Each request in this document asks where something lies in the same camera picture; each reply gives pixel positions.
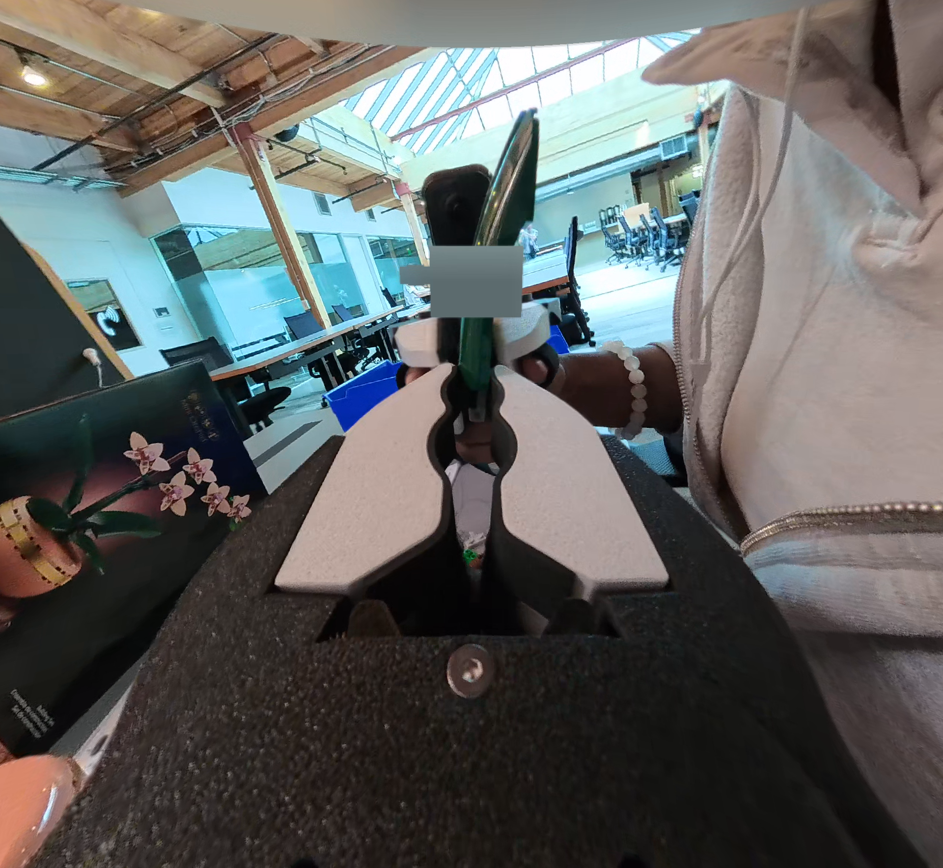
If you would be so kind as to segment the pink toy flower pot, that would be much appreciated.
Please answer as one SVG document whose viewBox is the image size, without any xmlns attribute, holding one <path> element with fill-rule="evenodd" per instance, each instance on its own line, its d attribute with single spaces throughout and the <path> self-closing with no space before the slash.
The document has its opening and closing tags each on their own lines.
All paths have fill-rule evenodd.
<svg viewBox="0 0 943 868">
<path fill-rule="evenodd" d="M 27 866 L 80 791 L 70 756 L 12 758 L 1 765 L 1 866 Z"/>
</svg>

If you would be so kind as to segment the person's right hand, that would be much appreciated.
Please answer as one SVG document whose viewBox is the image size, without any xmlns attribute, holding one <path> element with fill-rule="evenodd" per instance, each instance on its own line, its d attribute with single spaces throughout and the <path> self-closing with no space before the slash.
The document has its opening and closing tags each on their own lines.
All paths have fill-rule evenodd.
<svg viewBox="0 0 943 868">
<path fill-rule="evenodd" d="M 550 387 L 556 369 L 542 356 L 532 353 L 513 364 L 517 373 L 543 388 Z M 403 366 L 397 377 L 400 387 L 406 386 L 429 372 L 429 368 Z M 463 423 L 460 433 L 454 435 L 456 456 L 469 464 L 489 465 L 492 461 L 491 424 L 485 422 Z"/>
</svg>

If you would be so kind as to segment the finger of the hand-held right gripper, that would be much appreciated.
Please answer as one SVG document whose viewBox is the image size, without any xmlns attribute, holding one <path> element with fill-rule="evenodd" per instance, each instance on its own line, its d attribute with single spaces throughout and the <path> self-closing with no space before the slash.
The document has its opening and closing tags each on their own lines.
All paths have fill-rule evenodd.
<svg viewBox="0 0 943 868">
<path fill-rule="evenodd" d="M 395 347 L 406 367 L 431 369 L 443 362 L 444 319 L 426 317 L 400 324 L 395 329 Z"/>
<path fill-rule="evenodd" d="M 519 316 L 493 318 L 494 362 L 511 366 L 538 351 L 551 337 L 551 316 L 542 303 L 523 303 Z"/>
</svg>

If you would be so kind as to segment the person's right forearm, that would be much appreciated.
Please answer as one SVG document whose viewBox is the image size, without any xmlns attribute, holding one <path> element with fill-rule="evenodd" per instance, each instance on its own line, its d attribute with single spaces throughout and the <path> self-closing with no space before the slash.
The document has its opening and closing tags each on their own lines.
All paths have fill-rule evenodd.
<svg viewBox="0 0 943 868">
<path fill-rule="evenodd" d="M 617 354 L 597 349 L 560 359 L 562 388 L 559 397 L 582 414 L 593 426 L 625 427 L 634 412 L 632 404 L 645 402 L 641 411 L 644 426 L 663 434 L 677 432 L 683 423 L 683 407 L 672 355 L 662 346 L 648 344 L 634 353 L 645 389 L 633 395 L 638 385 Z"/>
</svg>

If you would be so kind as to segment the person in white hoodie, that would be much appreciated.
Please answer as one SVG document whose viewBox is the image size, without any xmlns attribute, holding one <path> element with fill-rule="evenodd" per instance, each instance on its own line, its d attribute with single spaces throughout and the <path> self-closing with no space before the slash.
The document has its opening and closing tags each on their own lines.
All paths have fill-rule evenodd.
<svg viewBox="0 0 943 868">
<path fill-rule="evenodd" d="M 942 0 L 708 27 L 725 82 L 675 298 L 690 488 L 871 788 L 941 866 Z"/>
</svg>

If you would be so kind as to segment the row of black office chairs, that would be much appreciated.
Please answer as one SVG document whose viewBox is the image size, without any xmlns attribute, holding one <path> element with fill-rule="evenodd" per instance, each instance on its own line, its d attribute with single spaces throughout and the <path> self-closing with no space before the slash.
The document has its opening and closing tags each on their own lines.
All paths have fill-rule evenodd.
<svg viewBox="0 0 943 868">
<path fill-rule="evenodd" d="M 697 198 L 680 214 L 665 217 L 648 203 L 609 207 L 599 212 L 599 226 L 608 251 L 606 264 L 654 264 L 660 272 L 681 264 L 688 250 L 697 212 Z"/>
</svg>

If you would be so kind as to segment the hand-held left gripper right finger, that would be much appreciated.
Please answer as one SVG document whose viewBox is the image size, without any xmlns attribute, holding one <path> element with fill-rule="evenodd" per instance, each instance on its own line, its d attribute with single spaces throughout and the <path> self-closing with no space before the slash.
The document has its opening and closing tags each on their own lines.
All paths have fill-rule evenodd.
<svg viewBox="0 0 943 868">
<path fill-rule="evenodd" d="M 492 564 L 513 595 L 664 590 L 666 566 L 596 429 L 509 368 L 493 387 Z"/>
</svg>

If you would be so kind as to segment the long wooden office table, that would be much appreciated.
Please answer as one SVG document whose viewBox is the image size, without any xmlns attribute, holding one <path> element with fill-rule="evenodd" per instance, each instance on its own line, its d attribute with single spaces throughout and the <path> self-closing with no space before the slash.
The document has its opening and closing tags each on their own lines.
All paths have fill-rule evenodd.
<svg viewBox="0 0 943 868">
<path fill-rule="evenodd" d="M 371 335 L 380 332 L 395 319 L 405 317 L 407 317 L 406 310 L 401 306 L 397 306 L 360 318 L 353 318 L 322 332 L 306 335 L 293 342 L 280 345 L 269 351 L 264 351 L 259 356 L 246 358 L 233 364 L 213 369 L 209 371 L 209 376 L 214 382 L 220 382 L 226 379 L 244 378 L 268 366 L 289 360 L 299 354 L 314 353 L 324 348 L 327 349 L 328 353 L 331 353 L 339 347 L 335 342 L 346 336 L 357 334 L 362 330 L 365 331 L 366 335 Z"/>
</svg>

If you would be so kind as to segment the round logo wall sign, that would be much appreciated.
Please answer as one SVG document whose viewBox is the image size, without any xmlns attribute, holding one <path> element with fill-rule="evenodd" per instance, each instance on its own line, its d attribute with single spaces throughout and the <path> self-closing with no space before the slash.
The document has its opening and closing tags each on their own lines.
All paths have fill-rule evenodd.
<svg viewBox="0 0 943 868">
<path fill-rule="evenodd" d="M 143 346 L 108 280 L 69 280 L 65 285 L 116 351 Z"/>
</svg>

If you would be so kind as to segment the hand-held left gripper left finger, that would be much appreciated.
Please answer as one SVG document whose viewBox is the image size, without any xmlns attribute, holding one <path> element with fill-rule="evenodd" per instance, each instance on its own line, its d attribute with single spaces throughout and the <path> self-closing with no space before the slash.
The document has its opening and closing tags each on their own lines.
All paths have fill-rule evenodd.
<svg viewBox="0 0 943 868">
<path fill-rule="evenodd" d="M 446 417 L 440 364 L 353 426 L 330 465 L 275 580 L 278 590 L 354 595 L 433 538 L 448 496 L 430 453 Z"/>
</svg>

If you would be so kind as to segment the black orchid printed box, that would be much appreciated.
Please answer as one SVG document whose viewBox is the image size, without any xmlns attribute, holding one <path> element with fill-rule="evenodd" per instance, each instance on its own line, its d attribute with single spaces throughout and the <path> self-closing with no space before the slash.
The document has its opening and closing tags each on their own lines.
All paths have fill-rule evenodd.
<svg viewBox="0 0 943 868">
<path fill-rule="evenodd" d="M 266 494 L 198 363 L 2 419 L 2 756 L 62 737 Z"/>
</svg>

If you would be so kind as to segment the dark green toy leaf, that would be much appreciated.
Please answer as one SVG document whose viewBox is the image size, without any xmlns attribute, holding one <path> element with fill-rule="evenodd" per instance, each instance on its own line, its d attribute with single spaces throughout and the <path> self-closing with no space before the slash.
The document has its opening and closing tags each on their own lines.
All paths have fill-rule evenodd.
<svg viewBox="0 0 943 868">
<path fill-rule="evenodd" d="M 521 112 L 505 143 L 491 178 L 473 245 L 509 247 L 533 221 L 539 152 L 537 110 Z"/>
</svg>

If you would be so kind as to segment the black flat panel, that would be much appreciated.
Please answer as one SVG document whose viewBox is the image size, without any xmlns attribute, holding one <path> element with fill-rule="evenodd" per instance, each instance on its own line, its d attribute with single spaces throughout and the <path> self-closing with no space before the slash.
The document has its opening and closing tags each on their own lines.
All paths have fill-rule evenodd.
<svg viewBox="0 0 943 868">
<path fill-rule="evenodd" d="M 82 357 L 99 351 L 105 386 L 132 379 L 114 347 L 51 266 L 1 224 L 1 416 L 97 388 Z"/>
</svg>

